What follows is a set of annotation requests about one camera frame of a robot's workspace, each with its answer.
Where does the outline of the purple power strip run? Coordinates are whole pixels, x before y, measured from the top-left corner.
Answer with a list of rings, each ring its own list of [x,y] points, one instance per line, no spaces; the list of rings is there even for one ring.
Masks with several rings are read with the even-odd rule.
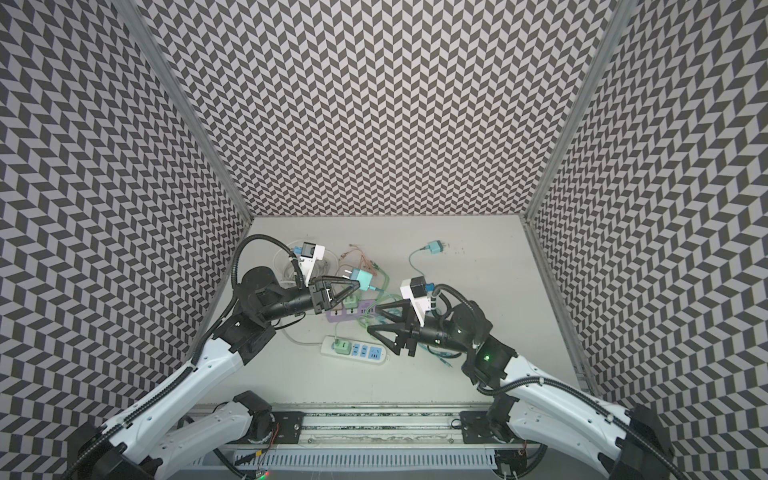
[[[354,308],[344,305],[337,306],[336,308],[327,311],[325,317],[329,323],[355,321],[361,318],[366,312],[370,312],[374,303],[374,300],[360,300]]]

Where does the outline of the white blue power strip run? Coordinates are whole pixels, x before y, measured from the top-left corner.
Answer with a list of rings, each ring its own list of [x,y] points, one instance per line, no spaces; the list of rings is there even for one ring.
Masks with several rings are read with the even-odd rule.
[[[350,355],[339,355],[333,351],[332,344],[336,339],[347,340],[352,344]],[[372,365],[381,365],[387,360],[386,349],[383,345],[334,336],[326,336],[323,339],[320,346],[320,354],[331,358]]]

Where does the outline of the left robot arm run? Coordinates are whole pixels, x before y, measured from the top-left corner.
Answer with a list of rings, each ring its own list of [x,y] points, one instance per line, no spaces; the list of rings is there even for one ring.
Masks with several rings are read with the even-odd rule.
[[[186,426],[176,424],[203,397],[253,360],[277,333],[277,321],[321,314],[359,290],[356,279],[314,276],[324,249],[314,243],[294,250],[264,234],[247,236],[235,253],[254,241],[269,242],[288,257],[293,286],[284,287],[268,266],[238,273],[232,266],[232,297],[222,315],[178,371],[123,412],[96,427],[86,423],[67,440],[65,479],[167,479],[192,461],[229,442],[270,441],[276,436],[271,406],[245,391],[219,410]]]

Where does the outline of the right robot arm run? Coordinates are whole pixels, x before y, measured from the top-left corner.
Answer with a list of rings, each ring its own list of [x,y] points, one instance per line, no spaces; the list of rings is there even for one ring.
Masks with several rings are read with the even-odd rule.
[[[493,436],[532,441],[566,454],[607,479],[683,479],[656,411],[602,400],[544,372],[491,333],[479,305],[455,288],[407,287],[379,305],[385,323],[367,332],[395,355],[435,346],[463,356],[463,374],[492,398]]]

